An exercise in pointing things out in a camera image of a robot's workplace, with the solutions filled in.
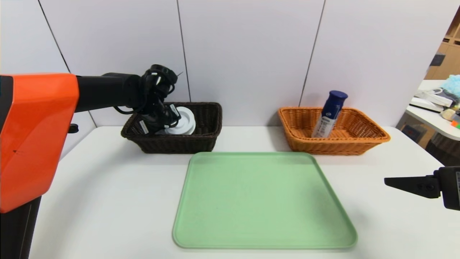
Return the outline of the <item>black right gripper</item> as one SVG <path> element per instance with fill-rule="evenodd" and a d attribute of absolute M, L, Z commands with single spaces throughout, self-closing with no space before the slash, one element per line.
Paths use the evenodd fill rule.
<path fill-rule="evenodd" d="M 384 178 L 384 183 L 389 187 L 428 199 L 436 199 L 442 195 L 445 208 L 460 210 L 459 179 L 460 167 L 446 166 L 437 169 L 434 176 L 388 177 Z"/>

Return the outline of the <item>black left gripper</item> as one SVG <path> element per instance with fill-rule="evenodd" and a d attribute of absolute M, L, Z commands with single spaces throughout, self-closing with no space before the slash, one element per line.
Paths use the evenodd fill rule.
<path fill-rule="evenodd" d="M 163 104 L 160 110 L 160 124 L 164 128 L 174 128 L 179 124 L 181 115 L 174 104 Z"/>

